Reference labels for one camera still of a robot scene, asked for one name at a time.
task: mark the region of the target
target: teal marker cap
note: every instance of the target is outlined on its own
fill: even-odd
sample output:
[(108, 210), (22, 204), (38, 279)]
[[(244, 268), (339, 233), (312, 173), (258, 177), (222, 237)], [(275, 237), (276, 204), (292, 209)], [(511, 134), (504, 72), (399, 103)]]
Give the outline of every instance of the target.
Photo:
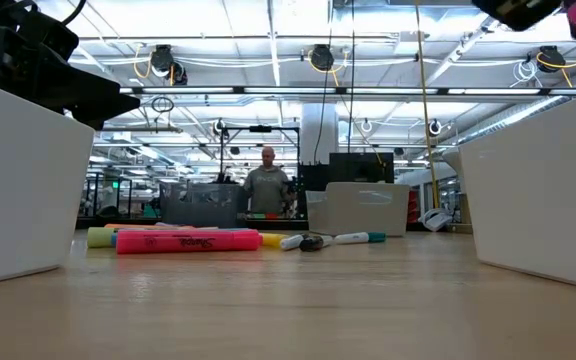
[(385, 233), (368, 233), (368, 242), (385, 242), (386, 241), (386, 234)]

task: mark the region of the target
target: black monitor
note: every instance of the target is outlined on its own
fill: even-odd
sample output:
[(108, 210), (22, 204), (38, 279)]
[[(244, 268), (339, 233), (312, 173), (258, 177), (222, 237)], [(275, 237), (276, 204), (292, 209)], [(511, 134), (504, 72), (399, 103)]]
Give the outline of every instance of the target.
[(395, 182), (393, 153), (331, 153), (330, 182)]

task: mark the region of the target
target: gray shirt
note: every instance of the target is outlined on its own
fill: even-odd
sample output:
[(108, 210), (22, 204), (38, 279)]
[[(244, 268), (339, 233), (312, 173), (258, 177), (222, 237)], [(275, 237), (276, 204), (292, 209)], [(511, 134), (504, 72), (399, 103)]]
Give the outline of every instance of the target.
[(281, 214), (282, 202), (287, 198), (286, 173), (276, 166), (269, 169), (260, 166), (251, 171), (244, 189), (252, 194), (250, 211), (259, 214)]

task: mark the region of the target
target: white box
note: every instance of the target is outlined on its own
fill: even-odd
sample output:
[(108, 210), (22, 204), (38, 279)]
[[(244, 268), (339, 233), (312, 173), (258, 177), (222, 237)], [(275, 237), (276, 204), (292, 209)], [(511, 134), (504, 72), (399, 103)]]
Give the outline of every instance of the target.
[(310, 231), (329, 234), (383, 232), (403, 236), (408, 219), (408, 185), (329, 183), (307, 191)]
[(68, 254), (94, 130), (0, 90), (0, 280)]
[(576, 100), (460, 151), (479, 259), (576, 284)]

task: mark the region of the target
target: pink highlighter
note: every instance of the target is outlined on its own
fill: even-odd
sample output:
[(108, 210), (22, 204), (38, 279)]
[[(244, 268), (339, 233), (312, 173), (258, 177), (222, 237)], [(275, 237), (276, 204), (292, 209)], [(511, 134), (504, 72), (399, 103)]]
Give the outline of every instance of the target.
[(117, 254), (257, 250), (257, 230), (129, 230), (117, 234)]

